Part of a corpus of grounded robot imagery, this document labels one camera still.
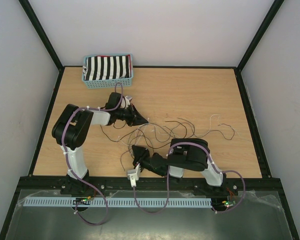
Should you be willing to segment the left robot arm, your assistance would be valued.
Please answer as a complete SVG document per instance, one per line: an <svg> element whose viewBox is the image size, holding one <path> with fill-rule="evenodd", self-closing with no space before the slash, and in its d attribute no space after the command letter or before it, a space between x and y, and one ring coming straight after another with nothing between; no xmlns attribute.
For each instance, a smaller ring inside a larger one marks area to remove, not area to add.
<svg viewBox="0 0 300 240"><path fill-rule="evenodd" d="M112 92L102 108L68 104L53 126L52 137L63 150L68 167L67 175L74 179L72 188L77 193L84 194L90 188L90 181L85 178L88 176L88 168L82 147L90 126L110 126L117 120L124 121L130 127L149 122L137 111L129 96Z"/></svg>

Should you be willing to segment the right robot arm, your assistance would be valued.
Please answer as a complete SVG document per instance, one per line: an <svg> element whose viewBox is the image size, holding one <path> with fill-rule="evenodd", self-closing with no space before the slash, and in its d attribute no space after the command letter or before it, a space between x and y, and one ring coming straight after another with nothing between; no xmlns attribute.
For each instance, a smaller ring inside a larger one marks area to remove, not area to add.
<svg viewBox="0 0 300 240"><path fill-rule="evenodd" d="M174 138L166 157L142 146L133 145L133 169L128 170L127 178L132 187L137 186L140 173L148 170L158 176L171 178L179 182L185 170L199 172L206 180L209 190L221 194L227 187L225 174L212 160L208 142L199 138Z"/></svg>

